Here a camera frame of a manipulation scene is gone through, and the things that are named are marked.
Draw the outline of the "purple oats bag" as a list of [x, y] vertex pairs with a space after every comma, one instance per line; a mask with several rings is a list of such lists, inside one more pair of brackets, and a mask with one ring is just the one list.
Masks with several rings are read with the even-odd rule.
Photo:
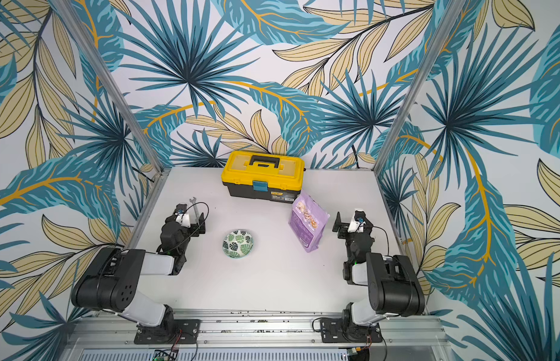
[[302, 191], [292, 204], [288, 224], [306, 252], [319, 246], [330, 215], [310, 195]]

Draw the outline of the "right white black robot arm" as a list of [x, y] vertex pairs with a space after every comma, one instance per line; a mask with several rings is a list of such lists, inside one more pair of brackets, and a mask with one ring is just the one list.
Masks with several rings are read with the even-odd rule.
[[332, 231], [345, 241], [343, 279], [366, 287], [367, 297], [349, 303], [340, 318], [322, 320], [324, 342], [361, 342], [379, 334], [381, 320], [425, 310], [425, 296], [409, 257], [373, 252], [374, 228], [362, 210], [356, 210], [348, 223], [337, 214]]

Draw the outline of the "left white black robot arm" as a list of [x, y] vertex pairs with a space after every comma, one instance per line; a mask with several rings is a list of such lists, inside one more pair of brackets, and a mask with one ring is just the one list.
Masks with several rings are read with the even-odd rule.
[[[176, 276], [187, 262], [192, 238], [206, 233], [209, 213], [197, 213], [197, 202], [178, 204], [160, 233], [160, 245], [152, 253], [143, 249], [110, 248], [91, 261], [71, 292], [75, 307], [105, 311], [136, 324], [136, 344], [193, 344], [199, 320], [177, 320], [169, 305], [153, 301], [138, 291], [143, 275]], [[195, 211], [196, 221], [191, 221]]]

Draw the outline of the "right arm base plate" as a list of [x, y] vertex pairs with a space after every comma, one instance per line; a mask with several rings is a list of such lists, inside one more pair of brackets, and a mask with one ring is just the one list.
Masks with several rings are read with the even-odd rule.
[[381, 343], [382, 334], [376, 326], [358, 326], [343, 318], [319, 317], [313, 321], [313, 329], [320, 332], [325, 344], [371, 344]]

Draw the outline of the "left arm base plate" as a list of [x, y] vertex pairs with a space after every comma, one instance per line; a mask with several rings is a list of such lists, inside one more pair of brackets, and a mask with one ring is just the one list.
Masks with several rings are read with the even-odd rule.
[[155, 327], [137, 326], [135, 344], [195, 344], [201, 320], [179, 319]]

